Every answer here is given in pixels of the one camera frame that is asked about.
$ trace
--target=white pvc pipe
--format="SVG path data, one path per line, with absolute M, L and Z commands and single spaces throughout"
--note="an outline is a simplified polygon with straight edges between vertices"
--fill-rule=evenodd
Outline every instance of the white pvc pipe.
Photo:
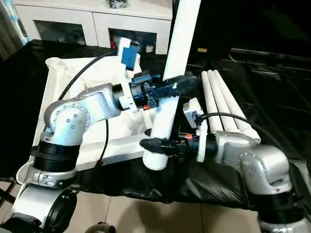
M 232 114 L 246 118 L 243 111 L 239 107 L 238 103 L 234 99 L 232 93 L 230 92 L 229 88 L 225 84 L 220 73 L 217 70 L 214 70 L 213 73 L 216 77 L 218 86 L 220 87 L 220 90 L 223 94 L 223 97 L 225 98 L 225 101 L 227 103 L 227 106 L 229 107 L 230 112 Z M 248 124 L 244 121 L 238 120 L 238 119 L 234 119 L 234 121 L 237 124 L 239 130 L 241 130 L 243 134 L 253 138 L 254 140 L 256 140 L 256 142 L 260 143 L 260 137 L 259 137 L 258 133 L 251 127 L 250 124 Z
M 163 80 L 184 75 L 201 0 L 180 0 Z
M 156 110 L 154 126 L 150 135 L 151 138 L 170 138 L 177 104 L 178 97 L 172 97 L 160 101 L 160 105 Z M 149 169 L 162 170 L 166 167 L 168 156 L 146 151 L 142 160 L 145 166 Z
M 185 74 L 200 4 L 201 0 L 179 1 L 163 80 Z M 169 98 L 168 101 L 160 102 L 151 137 L 170 138 L 178 100 L 179 97 L 174 97 Z M 146 152 L 143 156 L 143 162 L 152 170 L 162 170 L 166 167 L 167 156 Z
M 214 95 L 214 98 L 216 101 L 218 111 L 220 113 L 231 113 L 228 106 L 227 106 L 225 98 L 222 94 L 222 91 L 220 90 L 220 87 L 218 86 L 218 83 L 216 81 L 216 78 L 215 78 L 213 71 L 209 70 L 207 72 L 207 75 L 209 78 L 210 85 L 212 87 L 212 91 L 213 91 L 213 95 Z M 232 117 L 221 116 L 221 120 L 222 120 L 225 131 L 241 133 L 241 131 L 238 129 L 238 127 L 235 124 L 235 121 Z
M 203 71 L 201 73 L 201 76 L 202 76 L 202 83 L 203 83 L 203 90 L 204 90 L 207 113 L 216 113 L 218 112 L 218 110 L 217 110 L 216 102 L 214 99 L 213 91 L 210 86 L 207 72 Z M 216 133 L 217 131 L 223 131 L 223 126 L 222 126 L 219 116 L 212 116 L 208 119 L 208 121 L 209 121 L 209 127 L 210 127 L 211 133 Z

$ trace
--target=black tablecloth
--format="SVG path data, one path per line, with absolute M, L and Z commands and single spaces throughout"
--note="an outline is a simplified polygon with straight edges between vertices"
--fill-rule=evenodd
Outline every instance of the black tablecloth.
M 99 47 L 32 41 L 0 66 L 3 138 L 0 177 L 14 176 L 29 158 L 48 74 L 45 60 L 49 57 L 94 57 L 105 52 L 107 49 Z M 142 55 L 141 68 L 161 74 L 165 58 L 163 55 Z M 246 117 L 276 137 L 290 159 L 310 161 L 309 71 L 228 61 L 207 62 L 204 68 L 189 66 L 188 69 L 195 75 L 203 69 L 219 70 Z M 205 105 L 201 88 L 194 96 L 199 98 L 202 106 Z M 185 126 L 180 125 L 182 121 L 182 117 L 175 120 L 175 130 L 176 127 L 186 130 Z M 273 143 L 259 134 L 263 143 Z M 295 181 L 301 181 L 297 174 Z M 251 208 L 236 171 L 227 166 L 200 164 L 192 160 L 173 162 L 170 159 L 163 171 L 151 171 L 139 158 L 103 166 L 96 171 L 80 172 L 79 182 L 84 191 L 110 196 Z

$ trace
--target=table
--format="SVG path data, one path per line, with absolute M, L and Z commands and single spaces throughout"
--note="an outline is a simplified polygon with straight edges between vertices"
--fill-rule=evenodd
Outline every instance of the table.
M 44 61 L 49 57 L 94 57 L 107 50 L 35 40 L 0 66 L 1 179 L 13 177 L 29 158 L 48 74 Z M 165 55 L 142 55 L 140 65 L 142 70 L 163 73 L 165 59 Z M 188 66 L 187 69 L 200 74 L 203 69 L 200 66 Z M 228 60 L 205 61 L 204 69 L 220 71 L 248 119 L 271 132 L 283 144 L 290 159 L 310 162 L 310 71 Z M 202 97 L 202 94 L 203 91 L 199 90 L 199 96 Z M 182 122 L 182 117 L 176 118 L 174 127 L 181 124 L 180 129 L 185 129 Z M 263 143 L 271 143 L 262 134 L 261 138 Z M 299 183 L 300 177 L 295 177 L 295 182 Z M 103 166 L 96 171 L 80 172 L 78 181 L 84 191 L 108 196 L 128 196 L 165 203 L 200 201 L 245 209 L 252 206 L 239 175 L 222 165 L 193 161 L 183 164 L 170 160 L 165 170 L 157 172 L 148 170 L 141 159 L 135 159 Z

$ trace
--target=bundle of white tubes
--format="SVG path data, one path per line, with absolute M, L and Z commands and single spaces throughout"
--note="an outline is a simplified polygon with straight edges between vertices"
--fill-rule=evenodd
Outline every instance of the bundle of white tubes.
M 203 71 L 201 75 L 207 113 L 229 113 L 246 118 L 217 70 Z M 217 131 L 243 133 L 260 143 L 258 133 L 244 121 L 229 116 L 212 116 L 208 121 L 211 133 Z

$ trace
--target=black cable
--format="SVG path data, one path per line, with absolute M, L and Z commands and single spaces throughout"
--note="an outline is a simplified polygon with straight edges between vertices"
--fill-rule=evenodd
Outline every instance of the black cable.
M 283 149 L 283 147 L 281 146 L 281 144 L 268 132 L 266 131 L 264 128 L 262 128 L 261 126 L 259 126 L 258 124 L 254 123 L 254 122 L 251 122 L 241 116 L 238 116 L 238 115 L 234 115 L 234 114 L 231 114 L 231 113 L 208 113 L 208 114 L 204 114 L 201 116 L 201 118 L 203 120 L 207 119 L 207 118 L 210 118 L 210 117 L 215 117 L 215 116 L 224 116 L 224 117 L 232 117 L 232 118 L 235 118 L 235 119 L 238 119 L 238 120 L 241 120 L 241 121 L 244 121 L 248 124 L 250 124 L 253 128 L 255 128 L 256 130 L 259 130 L 261 131 L 262 133 L 264 133 L 267 137 L 270 138 L 270 140 L 281 150 L 281 151 L 285 151 Z
M 62 94 L 59 96 L 58 100 L 62 100 L 64 98 L 64 96 L 67 94 L 67 92 L 69 91 L 69 89 L 72 87 L 72 85 L 78 80 L 78 78 L 90 67 L 92 66 L 94 63 L 96 63 L 97 61 L 101 60 L 104 57 L 110 56 L 110 55 L 114 55 L 117 54 L 117 51 L 110 51 L 107 52 L 99 57 L 96 57 L 94 60 L 90 61 L 85 67 L 83 67 L 74 77 L 73 79 L 69 82 L 69 84 L 66 86 L 66 88 L 64 89 L 64 91 L 62 92 Z M 109 135 L 109 126 L 108 126 L 108 120 L 106 120 L 106 142 L 105 142 L 105 146 L 103 149 L 103 152 L 99 158 L 99 160 L 97 161 L 96 165 L 94 168 L 96 168 L 98 165 L 101 164 L 102 158 L 105 154 L 107 145 L 108 145 L 108 135 Z M 78 193 L 80 193 L 82 191 L 81 188 L 78 189 L 78 191 L 75 192 L 75 195 L 77 195 Z
M 101 60 L 104 57 L 107 57 L 109 55 L 113 55 L 116 54 L 117 51 L 110 51 L 105 53 L 104 55 L 101 55 L 97 58 L 95 58 L 94 60 L 90 61 L 85 67 L 83 67 L 79 73 L 76 74 L 76 76 L 73 77 L 73 79 L 69 82 L 69 84 L 66 86 L 66 88 L 64 89 L 64 91 L 62 92 L 62 94 L 59 96 L 58 100 L 62 100 L 64 98 L 64 96 L 67 94 L 67 92 L 69 91 L 69 89 L 71 88 L 71 86 L 77 81 L 77 79 L 81 76 L 81 74 L 83 74 L 91 65 L 93 65 L 95 62 Z
M 105 151 L 106 151 L 107 145 L 108 145 L 108 137 L 109 137 L 109 124 L 108 124 L 108 120 L 106 120 L 106 142 L 105 142 L 105 146 L 104 146 L 103 152 L 102 152 L 102 154 L 101 154 L 101 156 L 100 156 L 99 160 L 97 161 L 94 168 L 96 168 L 97 166 L 99 166 L 102 163 L 102 159 L 103 159 L 103 156 L 105 154 Z

